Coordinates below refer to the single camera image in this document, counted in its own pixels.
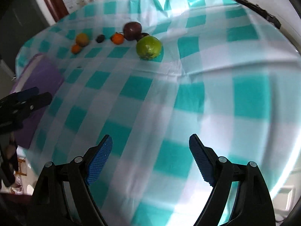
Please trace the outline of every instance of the green and white tablecloth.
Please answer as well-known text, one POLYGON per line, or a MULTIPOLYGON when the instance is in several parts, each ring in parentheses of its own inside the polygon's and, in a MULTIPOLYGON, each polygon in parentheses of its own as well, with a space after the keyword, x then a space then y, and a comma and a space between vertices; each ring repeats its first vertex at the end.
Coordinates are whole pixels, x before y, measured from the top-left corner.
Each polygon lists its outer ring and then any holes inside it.
POLYGON ((65 82, 28 159, 39 173, 45 162, 69 162, 111 135, 112 153, 91 185, 110 226, 194 224, 211 187, 189 151, 193 133, 232 162, 255 161, 272 197, 299 155, 300 55, 234 0, 98 0, 26 42, 18 75, 39 52, 65 82), (95 42, 129 21, 161 40, 159 57, 140 60, 135 41, 95 42), (73 55, 80 32, 91 43, 73 55))

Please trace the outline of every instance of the lime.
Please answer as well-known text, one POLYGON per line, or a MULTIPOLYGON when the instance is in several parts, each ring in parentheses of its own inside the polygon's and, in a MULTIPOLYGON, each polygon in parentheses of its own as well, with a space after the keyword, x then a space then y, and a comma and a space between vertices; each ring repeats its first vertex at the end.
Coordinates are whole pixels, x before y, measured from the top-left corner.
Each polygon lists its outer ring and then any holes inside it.
POLYGON ((140 58, 149 60, 160 54, 161 47, 162 44, 157 38, 148 35, 137 42, 136 51, 140 58))

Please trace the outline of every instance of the purple cloth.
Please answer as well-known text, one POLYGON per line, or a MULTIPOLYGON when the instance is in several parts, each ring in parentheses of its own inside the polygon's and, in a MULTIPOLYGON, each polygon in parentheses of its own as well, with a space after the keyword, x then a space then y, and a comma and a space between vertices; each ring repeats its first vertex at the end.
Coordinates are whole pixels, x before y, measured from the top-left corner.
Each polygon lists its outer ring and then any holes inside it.
MULTIPOLYGON (((41 54, 36 54, 28 63, 28 65, 24 68, 22 74, 17 80, 16 84, 13 86, 11 93, 15 92, 15 89, 22 78, 24 76, 26 70, 29 65, 33 63, 33 61, 40 56, 41 54)), ((26 80, 22 91, 27 90, 32 87, 39 88, 39 94, 49 92, 52 97, 58 91, 62 83, 64 82, 64 78, 59 72, 58 68, 51 63, 51 61, 43 56, 38 62, 37 66, 33 69, 29 78, 26 80)), ((37 129, 37 126, 46 110, 47 106, 41 108, 37 111, 34 111, 31 116, 23 121, 23 128, 14 132, 15 139, 18 145, 28 149, 30 147, 31 141, 37 129)))

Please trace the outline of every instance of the silver bolt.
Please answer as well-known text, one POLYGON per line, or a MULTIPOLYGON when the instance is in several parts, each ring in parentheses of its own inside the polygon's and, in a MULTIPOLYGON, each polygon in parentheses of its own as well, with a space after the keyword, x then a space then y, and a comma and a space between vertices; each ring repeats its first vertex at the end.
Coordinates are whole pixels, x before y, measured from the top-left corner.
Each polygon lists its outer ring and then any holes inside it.
POLYGON ((227 158, 221 156, 221 157, 219 158, 219 161, 220 161, 221 163, 226 163, 226 162, 227 162, 227 158))
POLYGON ((45 167, 51 167, 52 166, 52 162, 51 161, 47 161, 46 163, 45 163, 45 167))
POLYGON ((81 156, 78 156, 74 159, 75 163, 80 163, 82 162, 82 157, 81 156))
POLYGON ((256 164, 256 162, 254 162, 254 161, 250 161, 250 166, 251 166, 251 167, 257 167, 257 164, 256 164))

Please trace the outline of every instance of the purple mat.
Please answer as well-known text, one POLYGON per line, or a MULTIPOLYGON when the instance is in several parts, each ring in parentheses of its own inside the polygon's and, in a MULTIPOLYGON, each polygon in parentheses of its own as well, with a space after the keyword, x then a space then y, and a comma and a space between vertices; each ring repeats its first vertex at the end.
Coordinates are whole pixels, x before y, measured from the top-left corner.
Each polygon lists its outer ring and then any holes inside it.
MULTIPOLYGON (((50 92, 53 97, 63 82, 64 78, 57 67, 45 55, 39 53, 24 68, 11 93, 38 87, 39 94, 50 92)), ((23 121, 24 127, 14 132, 19 146, 26 149, 30 147, 32 138, 46 108, 47 106, 33 112, 29 118, 23 121)))

